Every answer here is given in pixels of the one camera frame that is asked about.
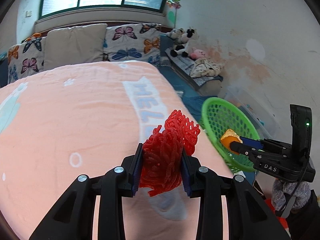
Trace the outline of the grey gloved hand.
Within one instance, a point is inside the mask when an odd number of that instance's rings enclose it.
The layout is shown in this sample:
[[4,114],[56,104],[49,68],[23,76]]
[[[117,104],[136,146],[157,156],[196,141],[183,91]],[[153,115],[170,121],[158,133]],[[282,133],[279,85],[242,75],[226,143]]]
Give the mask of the grey gloved hand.
[[276,211],[280,211],[290,197],[296,200],[292,206],[293,210],[301,209],[311,196],[310,184],[306,181],[301,183],[288,183],[276,179],[272,187],[271,203]]

